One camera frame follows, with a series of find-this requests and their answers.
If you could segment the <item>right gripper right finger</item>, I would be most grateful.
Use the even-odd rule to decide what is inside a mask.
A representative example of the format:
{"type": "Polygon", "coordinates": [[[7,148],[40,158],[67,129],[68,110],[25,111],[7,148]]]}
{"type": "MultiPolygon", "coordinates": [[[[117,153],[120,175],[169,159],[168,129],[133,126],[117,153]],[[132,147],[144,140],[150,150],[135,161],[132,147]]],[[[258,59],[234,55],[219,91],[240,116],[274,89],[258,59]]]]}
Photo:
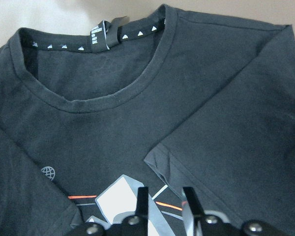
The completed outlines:
{"type": "Polygon", "coordinates": [[[204,216],[204,210],[192,187],[182,188],[182,217],[184,221],[197,221],[204,216]]]}

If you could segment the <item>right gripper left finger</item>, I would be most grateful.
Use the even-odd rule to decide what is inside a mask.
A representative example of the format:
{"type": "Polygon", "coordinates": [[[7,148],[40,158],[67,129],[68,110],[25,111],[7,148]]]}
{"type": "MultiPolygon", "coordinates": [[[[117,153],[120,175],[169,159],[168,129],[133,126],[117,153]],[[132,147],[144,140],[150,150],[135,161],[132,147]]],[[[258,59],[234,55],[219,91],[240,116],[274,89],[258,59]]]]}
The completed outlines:
{"type": "Polygon", "coordinates": [[[148,220],[148,187],[139,187],[135,215],[148,220]]]}

